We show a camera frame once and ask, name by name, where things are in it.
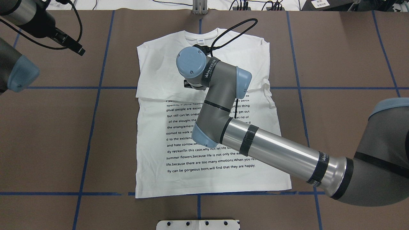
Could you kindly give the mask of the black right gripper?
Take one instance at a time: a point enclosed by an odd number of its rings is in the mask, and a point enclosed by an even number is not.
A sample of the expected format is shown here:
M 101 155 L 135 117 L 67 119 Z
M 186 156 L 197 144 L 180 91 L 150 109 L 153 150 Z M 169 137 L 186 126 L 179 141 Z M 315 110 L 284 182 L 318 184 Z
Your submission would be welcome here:
M 211 59 L 208 57 L 209 48 L 193 45 L 183 49 L 183 76 L 188 88 L 204 90 L 209 87 L 211 80 Z

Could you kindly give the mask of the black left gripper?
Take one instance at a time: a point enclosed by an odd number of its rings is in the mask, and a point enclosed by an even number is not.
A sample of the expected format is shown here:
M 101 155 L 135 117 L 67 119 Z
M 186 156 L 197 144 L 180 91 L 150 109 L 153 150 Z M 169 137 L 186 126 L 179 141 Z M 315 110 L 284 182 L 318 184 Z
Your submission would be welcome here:
M 51 38 L 53 41 L 57 42 L 57 44 L 60 44 L 64 48 L 74 51 L 80 56 L 83 56 L 86 52 L 86 50 L 82 47 L 82 45 L 79 44 L 79 42 L 77 42 L 58 28 L 55 28 L 49 38 Z

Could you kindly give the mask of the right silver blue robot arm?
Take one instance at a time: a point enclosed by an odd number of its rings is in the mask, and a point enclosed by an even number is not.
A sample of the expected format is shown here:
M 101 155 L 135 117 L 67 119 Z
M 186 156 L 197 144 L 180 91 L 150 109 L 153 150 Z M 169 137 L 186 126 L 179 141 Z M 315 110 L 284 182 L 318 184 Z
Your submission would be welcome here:
M 191 138 L 209 148 L 218 144 L 323 189 L 330 198 L 357 206 L 385 206 L 408 198 L 408 98 L 374 107 L 353 159 L 332 157 L 233 117 L 252 75 L 190 46 L 176 57 L 178 72 L 193 89 L 208 89 Z

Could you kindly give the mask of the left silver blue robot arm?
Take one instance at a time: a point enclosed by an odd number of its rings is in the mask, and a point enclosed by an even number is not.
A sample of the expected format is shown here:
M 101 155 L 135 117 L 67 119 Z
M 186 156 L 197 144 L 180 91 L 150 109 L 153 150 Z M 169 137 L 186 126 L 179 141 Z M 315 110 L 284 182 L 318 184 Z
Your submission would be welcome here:
M 86 50 L 80 44 L 83 24 L 75 4 L 71 0 L 58 3 L 70 5 L 79 23 L 76 39 L 57 28 L 56 20 L 47 9 L 50 0 L 2 0 L 1 23 L 17 33 L 14 44 L 1 39 L 1 94 L 6 91 L 19 93 L 30 86 L 40 75 L 40 69 L 29 58 L 16 49 L 17 39 L 26 38 L 32 43 L 50 50 L 69 49 L 82 56 Z

